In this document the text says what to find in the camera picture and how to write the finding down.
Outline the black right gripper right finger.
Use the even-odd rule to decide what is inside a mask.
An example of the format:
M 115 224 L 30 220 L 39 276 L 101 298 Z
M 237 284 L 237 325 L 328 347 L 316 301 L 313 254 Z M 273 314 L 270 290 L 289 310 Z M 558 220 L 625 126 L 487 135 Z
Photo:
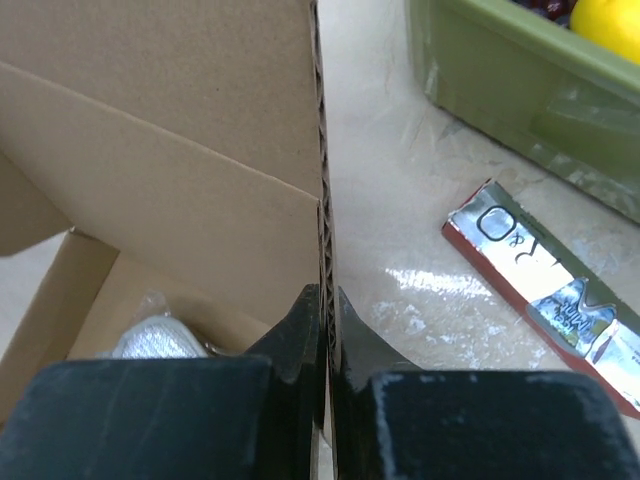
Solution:
M 340 479 L 635 479 L 604 390 L 567 371 L 426 370 L 337 290 L 329 325 Z

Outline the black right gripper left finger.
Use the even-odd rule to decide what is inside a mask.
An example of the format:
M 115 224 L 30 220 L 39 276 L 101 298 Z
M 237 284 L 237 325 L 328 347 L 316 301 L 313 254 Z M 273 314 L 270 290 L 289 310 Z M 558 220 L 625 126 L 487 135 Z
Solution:
M 5 479 L 314 479 L 323 407 L 320 288 L 243 354 L 65 361 L 1 434 Z

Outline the brown cardboard box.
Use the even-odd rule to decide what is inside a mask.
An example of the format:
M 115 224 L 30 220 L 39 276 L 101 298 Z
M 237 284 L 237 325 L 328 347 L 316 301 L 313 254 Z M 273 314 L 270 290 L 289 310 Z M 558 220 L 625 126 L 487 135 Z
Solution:
M 237 356 L 316 284 L 320 436 L 329 192 L 316 2 L 3 2 L 1 254 L 63 242 L 1 358 L 1 434 L 150 290 Z

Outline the silver foil pouch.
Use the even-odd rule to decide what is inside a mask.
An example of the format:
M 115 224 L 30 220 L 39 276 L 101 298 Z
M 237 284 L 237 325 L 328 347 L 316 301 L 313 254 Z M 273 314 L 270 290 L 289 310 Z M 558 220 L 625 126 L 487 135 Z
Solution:
M 115 346 L 97 359 L 144 360 L 232 356 L 204 334 L 176 318 L 166 297 L 150 290 L 136 310 L 131 326 Z

